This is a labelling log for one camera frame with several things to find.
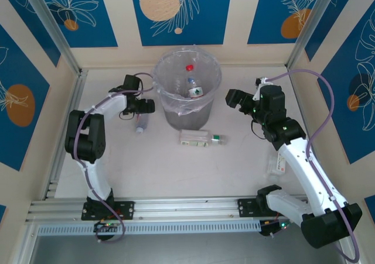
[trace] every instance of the clear plastic bin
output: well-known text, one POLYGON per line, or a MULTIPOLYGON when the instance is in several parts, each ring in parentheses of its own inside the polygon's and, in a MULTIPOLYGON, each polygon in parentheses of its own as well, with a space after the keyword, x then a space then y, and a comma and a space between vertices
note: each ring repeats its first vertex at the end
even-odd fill
POLYGON ((208 52, 189 46, 165 54, 152 75, 168 123, 175 129, 198 130, 209 119, 214 93, 221 83, 219 62, 208 52), (186 88, 186 66, 194 66, 195 78, 204 95, 189 98, 186 88))

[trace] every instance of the gray floor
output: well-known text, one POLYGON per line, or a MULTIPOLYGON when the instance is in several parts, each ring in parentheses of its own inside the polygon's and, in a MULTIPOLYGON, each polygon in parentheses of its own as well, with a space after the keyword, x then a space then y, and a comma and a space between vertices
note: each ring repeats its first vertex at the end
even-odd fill
POLYGON ((295 225, 274 239, 259 233, 133 235, 109 245, 93 236, 45 236, 34 251, 34 264, 344 263, 330 247, 311 248, 295 225))

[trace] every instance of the white platform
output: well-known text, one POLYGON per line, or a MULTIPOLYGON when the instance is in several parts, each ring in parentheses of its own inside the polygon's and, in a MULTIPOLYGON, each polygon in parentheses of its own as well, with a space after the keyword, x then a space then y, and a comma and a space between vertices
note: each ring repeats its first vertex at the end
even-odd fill
MULTIPOLYGON (((100 102, 107 91, 124 81, 126 74, 151 68, 90 70, 79 109, 100 102)), ((115 117, 105 123, 107 148, 102 158, 103 171, 115 197, 214 197, 252 196, 273 184, 267 180, 268 159, 276 152, 266 140, 251 132, 251 117, 226 105, 230 88, 255 92, 255 78, 272 77, 286 72, 285 67, 223 67, 223 82, 215 96, 211 116, 203 129, 227 135, 226 146, 199 148, 179 145, 179 132, 171 128, 163 113, 156 91, 145 94, 155 100, 143 134, 135 133, 135 121, 115 117)), ((151 81, 144 77, 145 87, 151 81)), ((303 126, 302 116, 288 77, 275 82, 286 95, 287 115, 303 126)), ((254 125, 257 134, 261 128, 254 125)), ((290 194, 304 194, 292 170, 278 185, 290 194)), ((74 160, 67 155, 56 190, 56 198, 84 198, 87 186, 74 160)))

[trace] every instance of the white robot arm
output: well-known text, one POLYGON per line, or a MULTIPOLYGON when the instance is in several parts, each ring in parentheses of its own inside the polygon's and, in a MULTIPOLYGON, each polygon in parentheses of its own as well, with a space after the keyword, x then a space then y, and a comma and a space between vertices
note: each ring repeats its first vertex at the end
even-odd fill
MULTIPOLYGON (((141 79, 136 76, 126 75, 124 84, 113 88, 107 95, 107 100, 101 105, 96 105, 85 111, 74 110, 69 115, 67 134, 65 139, 65 150, 74 157, 74 141, 77 130, 83 116, 90 113, 84 122, 83 129, 88 128, 88 134, 80 133, 77 144, 77 157, 84 164, 77 162, 83 175, 87 178, 92 189, 104 201, 113 199, 112 189, 107 181, 105 173, 98 169, 100 158, 105 151, 105 129, 104 123, 119 113, 143 114, 153 113, 155 103, 153 100, 138 99, 138 91, 142 87, 141 79)), ((88 201, 99 201, 98 197, 90 190, 88 201)))
POLYGON ((304 203, 273 185, 258 191, 256 201, 260 210, 279 212, 299 225, 305 239, 314 248, 348 236, 349 231, 340 211, 344 212, 354 229, 362 216, 360 207, 349 204, 337 191, 311 150, 306 154, 306 134, 296 120, 287 117, 281 87, 268 82, 266 78, 257 79, 255 84, 258 88, 254 95, 229 90, 227 105, 235 108, 239 104, 240 112, 251 115, 253 121, 262 126, 265 139, 289 163, 309 201, 308 204, 304 203))

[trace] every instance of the decorative wallpaper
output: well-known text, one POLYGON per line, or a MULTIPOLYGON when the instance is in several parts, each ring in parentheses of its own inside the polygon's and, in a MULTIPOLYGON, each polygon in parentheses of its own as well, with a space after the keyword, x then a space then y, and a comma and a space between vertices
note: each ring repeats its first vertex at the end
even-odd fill
POLYGON ((367 197, 364 199, 364 201, 366 202, 367 208, 369 209, 369 212, 375 224, 375 196, 367 197))
POLYGON ((45 0, 70 47, 117 47, 103 0, 45 0))
POLYGON ((0 162, 20 171, 49 84, 0 25, 0 162))
POLYGON ((0 204, 0 228, 1 228, 1 221, 3 217, 5 216, 6 206, 0 204))
POLYGON ((48 55, 54 66, 57 66, 60 59, 60 52, 49 36, 47 30, 44 28, 42 22, 39 20, 34 9, 28 0, 9 0, 23 22, 34 35, 40 46, 48 55))
MULTIPOLYGON (((375 150, 375 1, 322 75, 335 93, 333 122, 350 163, 375 150)), ((330 97, 319 81, 327 105, 330 97)))
POLYGON ((314 57, 316 51, 318 51, 324 38, 339 17, 347 2, 348 0, 330 0, 330 4, 327 6, 326 11, 305 47, 306 54, 310 61, 314 57))
POLYGON ((248 44, 294 43, 316 0, 259 0, 248 44))
POLYGON ((133 0, 143 46, 223 44, 229 0, 133 0))

